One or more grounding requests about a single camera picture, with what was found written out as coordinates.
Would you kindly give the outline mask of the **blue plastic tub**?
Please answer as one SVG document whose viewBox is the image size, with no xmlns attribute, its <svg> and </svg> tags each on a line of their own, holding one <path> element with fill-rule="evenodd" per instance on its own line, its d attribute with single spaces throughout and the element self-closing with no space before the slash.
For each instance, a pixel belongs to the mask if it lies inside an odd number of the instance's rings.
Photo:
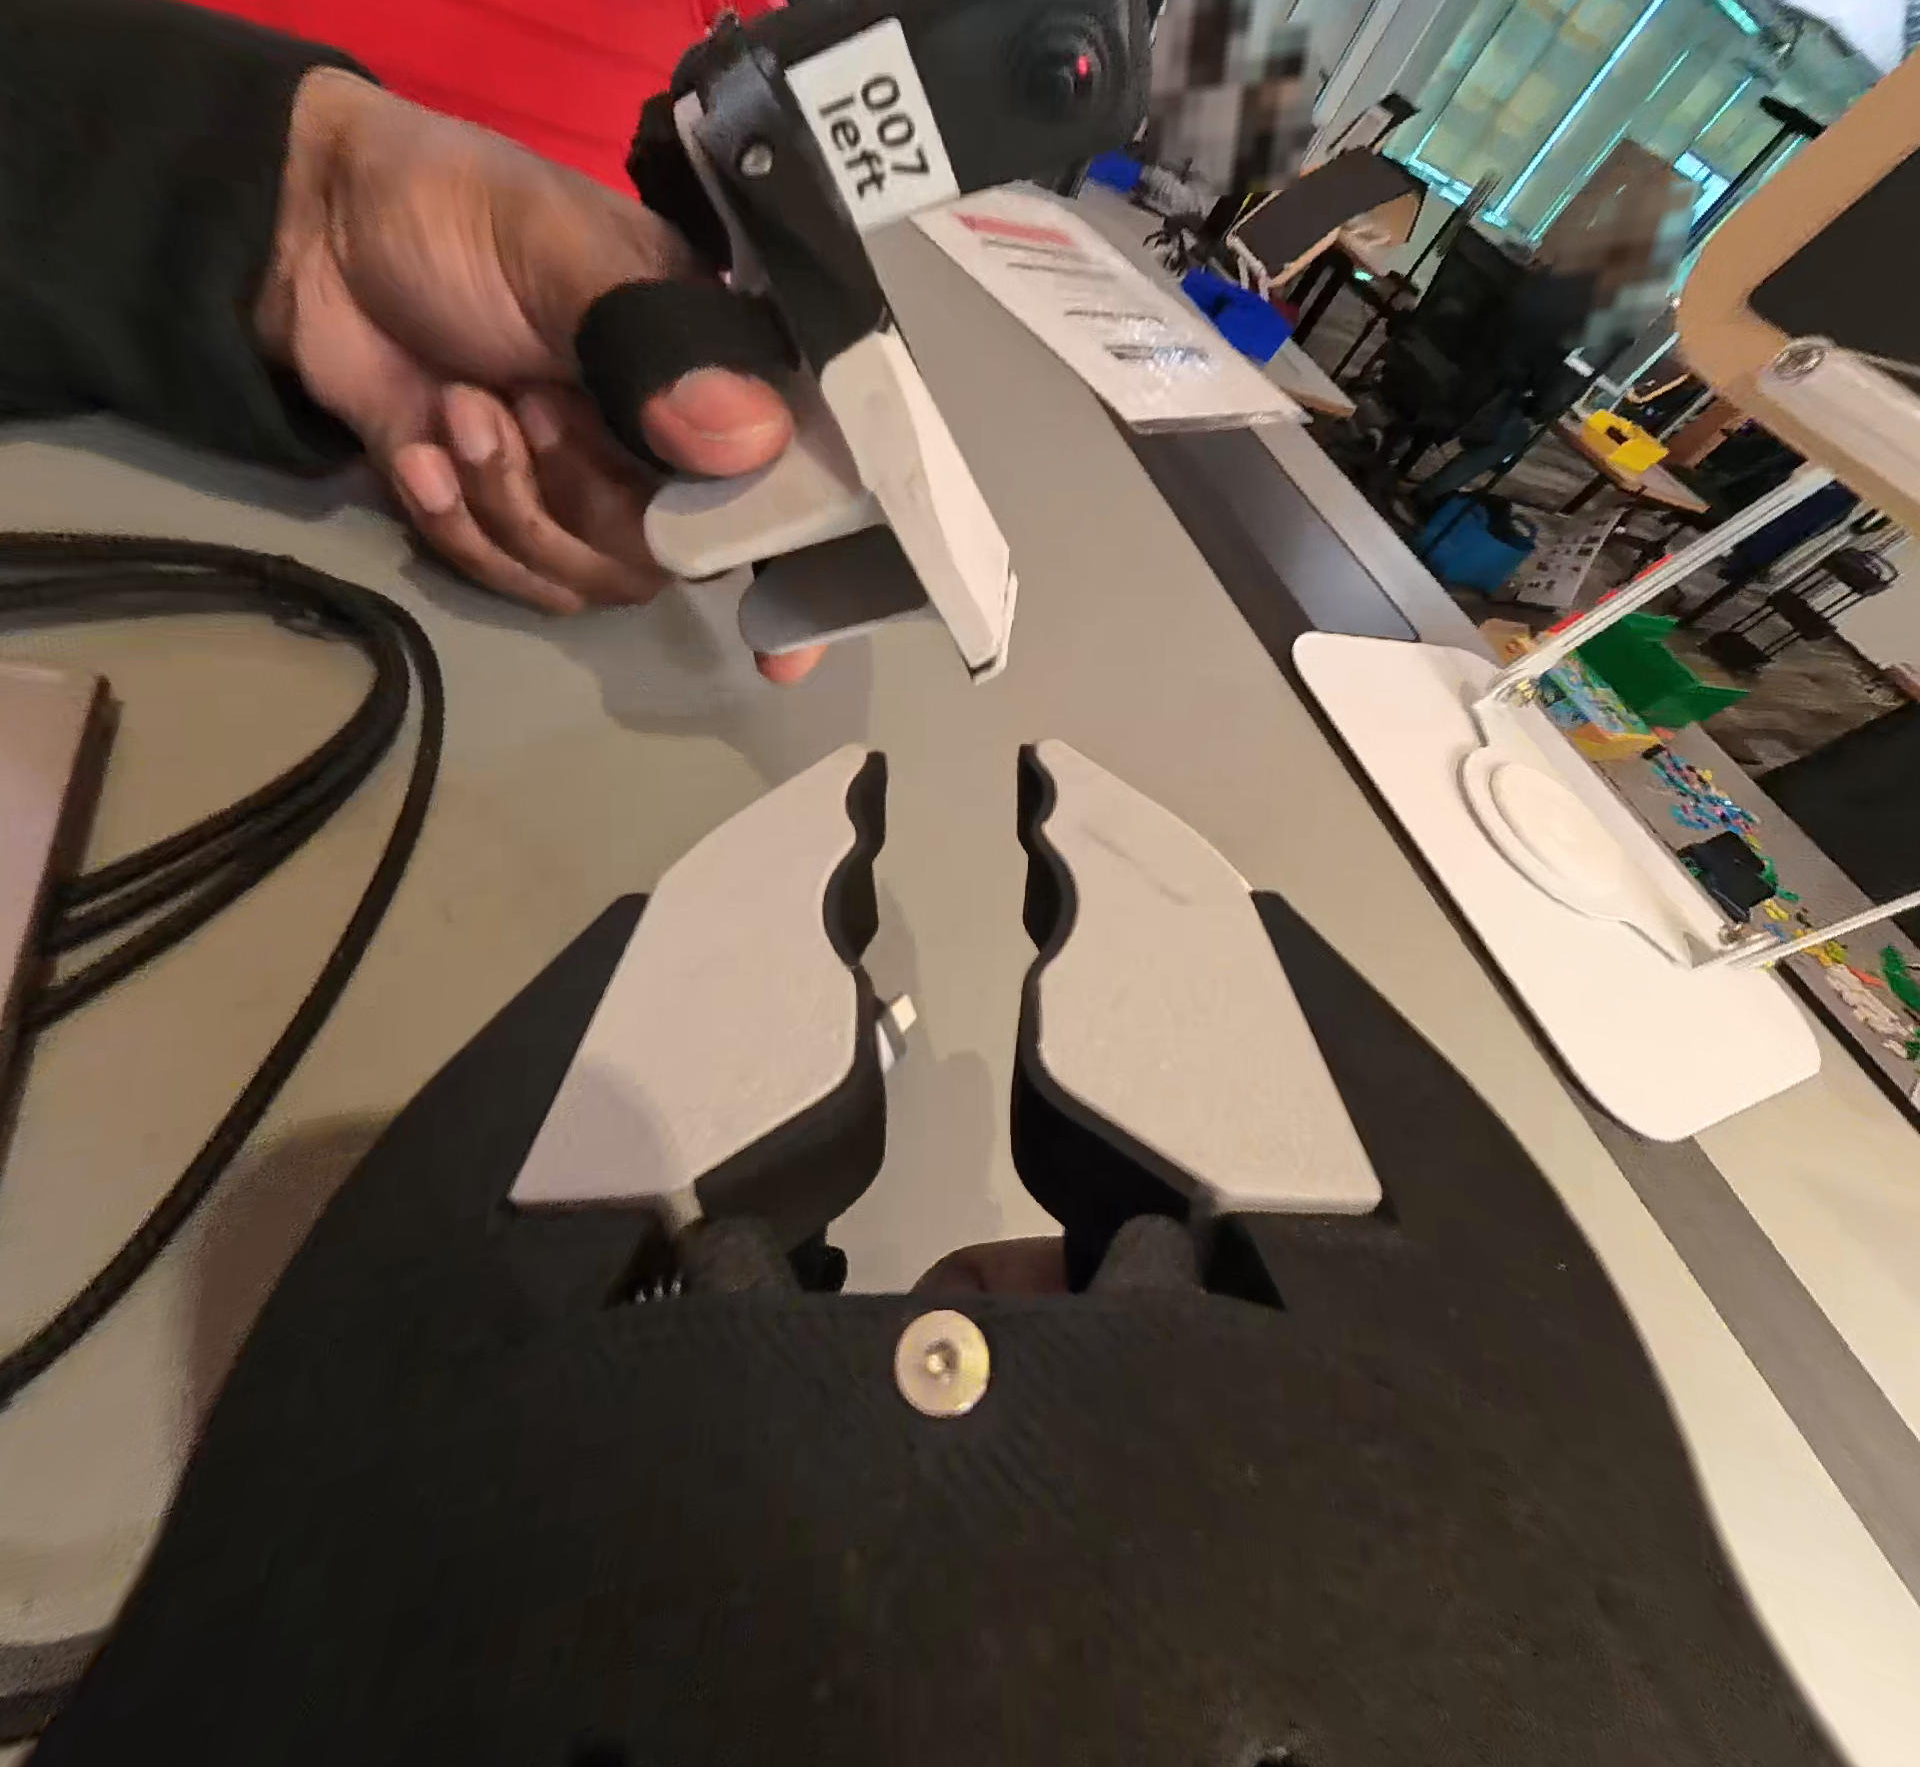
<svg viewBox="0 0 1920 1767">
<path fill-rule="evenodd" d="M 1500 496 L 1453 496 L 1413 537 L 1413 553 L 1446 586 L 1495 598 L 1537 553 L 1540 526 Z"/>
</svg>

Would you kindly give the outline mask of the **green plastic bin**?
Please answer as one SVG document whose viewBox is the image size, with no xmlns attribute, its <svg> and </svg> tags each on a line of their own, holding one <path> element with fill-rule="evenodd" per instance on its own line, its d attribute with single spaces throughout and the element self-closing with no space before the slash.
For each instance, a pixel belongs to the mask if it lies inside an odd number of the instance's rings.
<svg viewBox="0 0 1920 1767">
<path fill-rule="evenodd" d="M 1672 647 L 1677 621 L 1636 611 L 1588 641 L 1574 656 L 1650 729 L 1705 727 L 1749 692 L 1698 672 Z"/>
</svg>

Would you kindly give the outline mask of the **blue plastic bin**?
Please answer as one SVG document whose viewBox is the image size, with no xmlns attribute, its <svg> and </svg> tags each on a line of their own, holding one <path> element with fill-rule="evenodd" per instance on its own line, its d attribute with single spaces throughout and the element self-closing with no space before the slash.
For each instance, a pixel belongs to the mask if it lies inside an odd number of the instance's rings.
<svg viewBox="0 0 1920 1767">
<path fill-rule="evenodd" d="M 1213 267 L 1189 267 L 1182 292 L 1254 366 L 1266 366 L 1292 340 L 1292 317 L 1285 307 Z"/>
</svg>

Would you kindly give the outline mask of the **scattered colourful toy pieces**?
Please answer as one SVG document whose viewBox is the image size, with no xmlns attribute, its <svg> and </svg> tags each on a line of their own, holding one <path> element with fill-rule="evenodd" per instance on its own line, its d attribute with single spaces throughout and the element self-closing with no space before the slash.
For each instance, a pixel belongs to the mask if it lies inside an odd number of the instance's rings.
<svg viewBox="0 0 1920 1767">
<path fill-rule="evenodd" d="M 1540 682 L 1540 710 L 1617 796 L 1672 847 L 1731 940 L 1806 940 L 1855 918 L 1855 889 L 1810 889 L 1814 866 L 1788 862 L 1783 822 L 1729 786 L 1729 770 L 1691 729 L 1660 729 L 1584 664 Z M 1917 943 L 1886 925 L 1861 925 L 1778 966 L 1778 975 L 1831 1020 L 1861 1062 L 1917 1103 Z"/>
</svg>

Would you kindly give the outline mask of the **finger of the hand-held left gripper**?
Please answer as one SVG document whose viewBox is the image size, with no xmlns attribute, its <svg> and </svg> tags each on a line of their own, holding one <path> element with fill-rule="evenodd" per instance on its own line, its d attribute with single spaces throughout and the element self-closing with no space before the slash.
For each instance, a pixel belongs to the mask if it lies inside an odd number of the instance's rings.
<svg viewBox="0 0 1920 1767">
<path fill-rule="evenodd" d="M 1020 578 L 900 330 L 880 327 L 827 359 L 823 395 L 970 678 L 998 678 Z"/>
</svg>

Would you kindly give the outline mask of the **wood-edged black board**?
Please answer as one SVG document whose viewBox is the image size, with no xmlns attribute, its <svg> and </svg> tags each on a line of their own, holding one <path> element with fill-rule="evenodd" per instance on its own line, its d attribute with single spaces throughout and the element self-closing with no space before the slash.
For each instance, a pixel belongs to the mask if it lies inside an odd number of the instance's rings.
<svg viewBox="0 0 1920 1767">
<path fill-rule="evenodd" d="M 1716 227 L 1677 327 L 1716 395 L 1917 531 L 1917 56 Z"/>
</svg>

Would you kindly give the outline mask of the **black tilted board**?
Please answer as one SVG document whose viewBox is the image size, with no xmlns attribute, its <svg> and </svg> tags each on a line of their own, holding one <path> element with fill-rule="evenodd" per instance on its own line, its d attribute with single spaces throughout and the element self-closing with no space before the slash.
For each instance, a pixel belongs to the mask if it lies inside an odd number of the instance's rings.
<svg viewBox="0 0 1920 1767">
<path fill-rule="evenodd" d="M 1403 163 L 1353 148 L 1256 201 L 1231 223 L 1224 244 L 1236 274 L 1272 292 L 1321 261 L 1343 232 L 1371 227 L 1376 218 L 1386 249 L 1403 244 L 1426 195 L 1426 181 Z"/>
</svg>

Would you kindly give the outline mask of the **laminated paper sheet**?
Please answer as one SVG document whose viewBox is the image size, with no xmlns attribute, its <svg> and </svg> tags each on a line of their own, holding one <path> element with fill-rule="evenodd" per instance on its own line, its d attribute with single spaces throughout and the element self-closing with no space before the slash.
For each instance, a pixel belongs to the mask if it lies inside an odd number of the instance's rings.
<svg viewBox="0 0 1920 1767">
<path fill-rule="evenodd" d="M 1299 401 L 1182 292 L 1128 261 L 1078 206 L 994 188 L 916 210 L 915 227 L 1135 433 L 1308 421 Z"/>
</svg>

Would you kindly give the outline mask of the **person's left hand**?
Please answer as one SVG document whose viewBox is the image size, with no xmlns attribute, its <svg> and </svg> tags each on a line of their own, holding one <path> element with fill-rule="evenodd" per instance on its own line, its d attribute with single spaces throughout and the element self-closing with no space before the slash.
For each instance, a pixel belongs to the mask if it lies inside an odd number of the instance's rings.
<svg viewBox="0 0 1920 1767">
<path fill-rule="evenodd" d="M 667 586 L 645 533 L 656 473 L 586 400 L 576 330 L 618 286 L 704 277 L 630 195 L 312 69 L 254 327 L 361 438 L 425 553 L 572 617 Z"/>
</svg>

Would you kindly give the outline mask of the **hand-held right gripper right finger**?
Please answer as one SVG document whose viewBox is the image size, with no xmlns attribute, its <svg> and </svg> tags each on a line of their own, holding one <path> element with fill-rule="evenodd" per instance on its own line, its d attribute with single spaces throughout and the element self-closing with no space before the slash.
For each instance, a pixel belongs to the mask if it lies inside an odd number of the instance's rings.
<svg viewBox="0 0 1920 1767">
<path fill-rule="evenodd" d="M 1371 1216 L 1381 1182 L 1246 877 L 1064 740 L 1020 749 L 1014 1162 L 1078 1256 L 1135 1216 Z"/>
</svg>

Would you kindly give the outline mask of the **person's left forearm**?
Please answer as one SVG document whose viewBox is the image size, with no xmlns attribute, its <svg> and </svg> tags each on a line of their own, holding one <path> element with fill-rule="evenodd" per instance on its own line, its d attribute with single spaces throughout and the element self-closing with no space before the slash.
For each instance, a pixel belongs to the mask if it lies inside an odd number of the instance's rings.
<svg viewBox="0 0 1920 1767">
<path fill-rule="evenodd" d="M 5 0 L 5 421 L 120 416 L 300 480 L 361 456 L 254 325 L 316 69 L 369 78 L 177 0 Z"/>
</svg>

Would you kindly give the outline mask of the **black office chair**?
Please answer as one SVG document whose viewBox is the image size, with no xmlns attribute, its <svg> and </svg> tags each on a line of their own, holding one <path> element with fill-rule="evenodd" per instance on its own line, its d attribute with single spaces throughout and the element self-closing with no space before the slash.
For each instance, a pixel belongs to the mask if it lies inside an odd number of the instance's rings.
<svg viewBox="0 0 1920 1767">
<path fill-rule="evenodd" d="M 1479 227 L 1453 240 L 1379 362 L 1379 480 L 1400 485 L 1417 463 L 1453 445 L 1453 458 L 1407 488 L 1408 520 L 1497 483 L 1548 411 L 1563 409 L 1563 359 L 1584 338 L 1594 294 L 1589 267 L 1523 261 Z"/>
</svg>

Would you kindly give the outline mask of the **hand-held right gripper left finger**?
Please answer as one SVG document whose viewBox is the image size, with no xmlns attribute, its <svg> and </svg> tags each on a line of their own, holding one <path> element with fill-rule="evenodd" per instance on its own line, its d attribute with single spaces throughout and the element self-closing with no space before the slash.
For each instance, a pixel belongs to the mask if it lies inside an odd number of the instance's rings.
<svg viewBox="0 0 1920 1767">
<path fill-rule="evenodd" d="M 889 1140 L 877 938 L 889 763 L 841 745 L 719 823 L 648 896 L 507 1203 L 637 1206 L 669 1234 L 827 1237 Z"/>
</svg>

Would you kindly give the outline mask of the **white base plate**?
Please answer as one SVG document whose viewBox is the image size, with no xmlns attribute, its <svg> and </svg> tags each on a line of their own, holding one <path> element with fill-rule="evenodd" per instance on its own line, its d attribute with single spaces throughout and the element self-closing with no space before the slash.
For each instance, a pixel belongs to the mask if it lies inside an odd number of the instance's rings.
<svg viewBox="0 0 1920 1767">
<path fill-rule="evenodd" d="M 1574 1084 L 1624 1131 L 1680 1145 L 1810 1083 L 1821 1050 L 1765 966 L 1722 964 L 1708 896 L 1534 707 L 1491 707 L 1472 649 L 1303 633 L 1292 666 Z M 1479 745 L 1570 786 L 1691 928 L 1696 966 L 1558 906 L 1475 823 L 1458 770 Z"/>
</svg>

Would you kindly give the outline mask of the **grey usb hub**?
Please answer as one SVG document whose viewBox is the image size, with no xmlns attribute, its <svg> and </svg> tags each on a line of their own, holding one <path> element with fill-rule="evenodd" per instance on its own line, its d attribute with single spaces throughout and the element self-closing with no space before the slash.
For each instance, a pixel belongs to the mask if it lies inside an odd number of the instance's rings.
<svg viewBox="0 0 1920 1767">
<path fill-rule="evenodd" d="M 49 979 L 56 889 L 84 866 L 117 743 L 105 676 L 5 660 L 5 1149 L 27 1070 L 27 1008 Z"/>
</svg>

